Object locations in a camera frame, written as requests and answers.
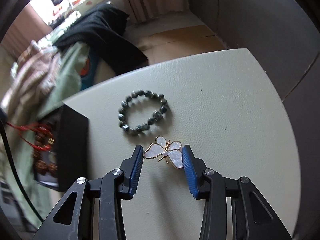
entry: gray wall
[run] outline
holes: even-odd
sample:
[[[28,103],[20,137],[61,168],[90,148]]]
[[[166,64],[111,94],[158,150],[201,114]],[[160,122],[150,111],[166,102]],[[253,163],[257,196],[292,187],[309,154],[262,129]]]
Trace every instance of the gray wall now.
[[[248,48],[284,98],[320,50],[320,34],[294,0],[189,0],[232,48]],[[300,237],[320,226],[320,62],[284,101],[301,166]]]

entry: black cable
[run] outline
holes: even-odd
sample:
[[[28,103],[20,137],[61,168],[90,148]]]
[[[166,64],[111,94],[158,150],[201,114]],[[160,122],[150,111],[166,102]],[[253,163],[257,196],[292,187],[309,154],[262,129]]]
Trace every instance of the black cable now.
[[[14,161],[13,161],[12,154],[11,154],[11,150],[10,150],[10,147],[9,147],[7,135],[6,135],[6,133],[5,133],[4,125],[3,125],[3,122],[2,122],[1,119],[0,119],[0,134],[1,134],[1,137],[2,137],[3,144],[4,144],[4,149],[5,149],[6,153],[7,153],[8,161],[9,161],[9,164],[10,164],[10,167],[11,167],[11,170],[12,170],[12,173],[13,173],[13,176],[14,176],[17,184],[18,184],[18,187],[19,187],[19,189],[21,190],[24,198],[25,198],[26,201],[28,202],[30,208],[33,210],[33,212],[36,214],[36,216],[39,218],[39,220],[40,220],[41,222],[43,222],[44,220],[42,219],[42,217],[40,216],[40,214],[38,213],[38,211],[36,210],[36,208],[35,208],[34,205],[32,204],[30,198],[28,197],[25,189],[23,188],[23,186],[22,186],[22,184],[21,184],[21,181],[20,181],[20,179],[19,179],[19,176],[18,176],[16,167],[14,166]]]

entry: fabric pile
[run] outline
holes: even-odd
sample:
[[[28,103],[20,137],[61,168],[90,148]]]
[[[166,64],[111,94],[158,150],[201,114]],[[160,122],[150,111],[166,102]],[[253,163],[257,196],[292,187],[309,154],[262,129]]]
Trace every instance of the fabric pile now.
[[[1,102],[8,121],[19,126],[36,122],[59,107],[65,98],[90,87],[95,68],[87,71],[89,58],[97,65],[101,57],[118,75],[145,65],[148,62],[146,56],[121,36],[127,17],[126,13],[112,5],[100,5],[70,27],[66,28],[68,24],[64,22],[39,42],[32,41],[15,64],[16,78]],[[33,149],[20,139],[13,128],[6,127],[6,133],[21,183],[35,208],[45,218],[52,204],[49,190],[34,181]],[[24,132],[23,137],[31,143],[35,141],[31,131]],[[2,139],[0,173],[4,175],[25,217],[39,227],[41,222],[28,206],[14,179]]]

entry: red string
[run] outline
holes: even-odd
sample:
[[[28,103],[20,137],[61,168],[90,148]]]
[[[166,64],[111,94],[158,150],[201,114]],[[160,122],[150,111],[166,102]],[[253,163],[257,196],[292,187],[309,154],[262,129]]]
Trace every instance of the red string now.
[[[15,129],[19,130],[20,131],[20,133],[19,133],[20,137],[25,142],[27,142],[31,147],[33,147],[34,149],[36,149],[38,151],[49,151],[49,150],[51,150],[52,146],[49,143],[44,145],[44,146],[37,146],[37,145],[34,145],[34,144],[28,142],[22,136],[22,132],[23,131],[31,130],[33,132],[43,133],[43,134],[49,136],[49,138],[53,138],[52,133],[50,132],[51,127],[49,125],[42,124],[42,123],[32,123],[32,124],[28,124],[28,125],[16,126],[16,125],[10,124],[8,122],[7,122],[7,125],[11,126],[12,128],[15,128]]]

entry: white table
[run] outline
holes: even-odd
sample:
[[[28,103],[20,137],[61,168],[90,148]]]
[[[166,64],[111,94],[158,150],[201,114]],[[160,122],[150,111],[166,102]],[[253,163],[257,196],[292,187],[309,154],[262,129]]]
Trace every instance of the white table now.
[[[139,89],[163,93],[171,111],[144,136],[130,137],[118,127],[117,111],[125,96]],[[142,68],[65,103],[90,119],[91,179],[119,167],[135,145],[146,149],[163,135],[189,144],[196,157],[222,176],[249,177],[292,234],[300,200],[296,142],[275,88],[247,49]],[[145,122],[155,107],[159,105],[150,100],[137,103],[129,111],[129,124]],[[165,161],[144,160],[137,193],[122,206],[127,239],[199,238],[204,201],[192,197],[184,171]],[[231,235],[229,209],[228,239]]]

